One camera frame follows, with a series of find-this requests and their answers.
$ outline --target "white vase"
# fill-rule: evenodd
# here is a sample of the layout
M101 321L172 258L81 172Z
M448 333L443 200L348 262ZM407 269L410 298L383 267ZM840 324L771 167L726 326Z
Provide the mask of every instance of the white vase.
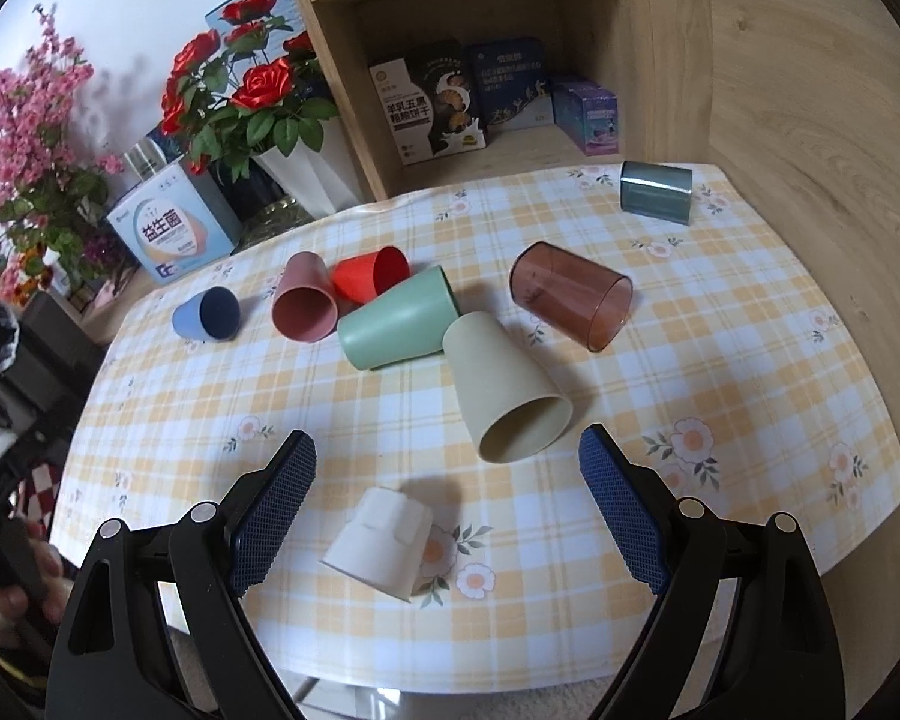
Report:
M319 152L298 141L289 157L271 148L254 159L313 218L328 217L365 202L340 117L323 122L323 148Z

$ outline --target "pink cup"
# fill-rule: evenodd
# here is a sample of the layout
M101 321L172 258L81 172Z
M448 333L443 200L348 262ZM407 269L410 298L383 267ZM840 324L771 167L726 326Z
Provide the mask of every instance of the pink cup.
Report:
M291 341L314 343L334 331L339 315L337 294L322 258L312 251L290 257L274 295L274 327Z

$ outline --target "wooden floor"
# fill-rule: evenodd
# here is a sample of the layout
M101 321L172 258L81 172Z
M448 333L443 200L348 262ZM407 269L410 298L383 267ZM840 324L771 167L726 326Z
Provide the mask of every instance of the wooden floor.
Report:
M839 310L900 438L900 30L879 0L711 1L711 159ZM900 509L824 581L852 716L900 655Z

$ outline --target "wooden cabinet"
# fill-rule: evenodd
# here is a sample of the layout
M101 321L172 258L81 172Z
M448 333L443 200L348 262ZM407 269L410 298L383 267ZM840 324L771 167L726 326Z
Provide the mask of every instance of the wooden cabinet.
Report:
M712 98L709 0L299 0L376 199L539 167L622 158L705 161ZM500 133L486 149L405 167L367 68L444 38L533 35L548 70L612 90L621 155L586 157L557 127Z

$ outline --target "tablecloth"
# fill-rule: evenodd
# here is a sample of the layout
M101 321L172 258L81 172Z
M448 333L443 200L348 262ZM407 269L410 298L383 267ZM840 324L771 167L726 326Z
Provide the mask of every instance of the tablecloth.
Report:
M583 485L576 445L607 426L674 494L722 517L802 524L818 569L900 503L900 447L850 333L720 170L693 166L690 227L625 214L619 167L543 170L353 209L209 266L142 300L111 346L74 437L53 541L80 562L98 525L140 528L218 500L288 433L317 480L269 578L245 599L278 669L422 692L537 688L610 674L653 597L633 581ZM590 354L511 303L506 276L548 240L629 274L634 309ZM441 264L465 311L494 312L575 404L564 436L507 466L479 461L437 355L353 370L336 336L279 336L269 305L300 250L328 264L398 245ZM234 290L232 343L177 338L170 313ZM434 508L413 603L319 564L372 485ZM170 624L185 621L171 589ZM708 638L720 635L720 595Z

